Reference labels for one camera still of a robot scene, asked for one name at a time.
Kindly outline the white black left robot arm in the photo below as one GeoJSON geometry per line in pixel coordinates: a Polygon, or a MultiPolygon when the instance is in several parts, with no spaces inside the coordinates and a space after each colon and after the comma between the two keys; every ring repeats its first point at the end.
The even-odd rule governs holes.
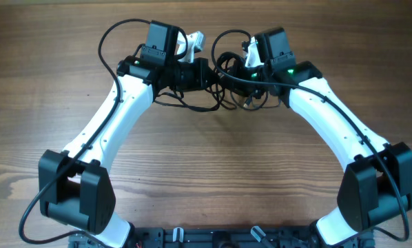
{"type": "Polygon", "coordinates": [[[204,90],[218,78],[205,58],[197,57],[203,33],[149,22],[147,40],[112,72],[114,84],[82,132],[61,152],[46,151],[38,165],[41,214],[72,227],[76,236],[102,247],[142,247],[132,223],[115,211],[109,173],[114,158],[141,114],[158,93],[177,97],[204,90]]]}

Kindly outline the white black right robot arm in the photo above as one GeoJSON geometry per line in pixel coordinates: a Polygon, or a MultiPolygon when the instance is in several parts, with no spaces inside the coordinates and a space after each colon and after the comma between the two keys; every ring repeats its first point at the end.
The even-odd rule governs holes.
{"type": "Polygon", "coordinates": [[[322,72],[297,62],[283,28],[249,36],[243,53],[215,58],[222,85],[247,99],[274,96],[303,117],[338,159],[343,177],[336,208],[307,228],[278,238],[281,247],[370,247],[373,233],[396,216],[409,237],[412,210],[412,150],[390,144],[370,130],[333,93],[322,72]]]}

